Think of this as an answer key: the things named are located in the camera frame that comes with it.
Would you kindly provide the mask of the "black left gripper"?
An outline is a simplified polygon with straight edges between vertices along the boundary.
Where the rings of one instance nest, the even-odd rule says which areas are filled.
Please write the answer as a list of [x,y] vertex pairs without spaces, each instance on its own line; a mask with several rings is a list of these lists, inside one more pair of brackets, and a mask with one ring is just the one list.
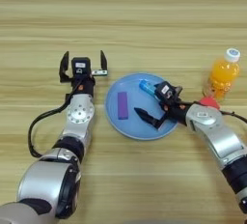
[[107,76],[107,59],[102,50],[100,50],[101,70],[93,70],[90,73],[78,70],[72,77],[67,75],[69,68],[69,53],[66,52],[61,60],[59,76],[61,83],[70,83],[72,90],[77,94],[94,95],[94,86],[96,85],[97,76]]

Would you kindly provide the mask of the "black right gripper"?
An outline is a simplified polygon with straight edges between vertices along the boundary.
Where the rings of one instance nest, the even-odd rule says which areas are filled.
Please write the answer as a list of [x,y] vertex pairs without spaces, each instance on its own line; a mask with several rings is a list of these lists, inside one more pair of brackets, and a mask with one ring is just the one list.
[[152,126],[161,126],[168,119],[174,119],[180,124],[186,125],[186,114],[192,106],[192,102],[184,102],[179,98],[179,94],[182,90],[180,86],[174,87],[165,85],[165,81],[154,84],[155,96],[159,100],[160,107],[165,112],[159,120],[155,119],[155,117],[151,116],[142,108],[135,107],[135,112],[144,122]]

